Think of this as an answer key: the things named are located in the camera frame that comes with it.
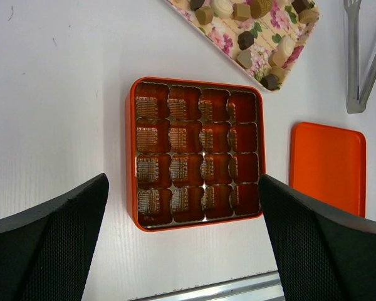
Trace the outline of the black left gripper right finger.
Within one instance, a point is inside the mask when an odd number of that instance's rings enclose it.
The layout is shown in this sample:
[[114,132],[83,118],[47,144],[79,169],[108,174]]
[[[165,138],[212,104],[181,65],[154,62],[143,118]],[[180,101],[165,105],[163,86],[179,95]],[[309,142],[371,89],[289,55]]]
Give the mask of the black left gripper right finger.
[[376,221],[267,174],[259,200],[286,300],[376,300]]

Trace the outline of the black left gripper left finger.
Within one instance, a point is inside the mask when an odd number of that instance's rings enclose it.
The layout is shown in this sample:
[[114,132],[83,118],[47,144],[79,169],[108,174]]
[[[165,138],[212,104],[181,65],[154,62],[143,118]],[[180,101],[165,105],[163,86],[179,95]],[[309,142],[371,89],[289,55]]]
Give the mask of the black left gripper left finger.
[[0,219],[0,300],[81,300],[108,190],[99,174]]

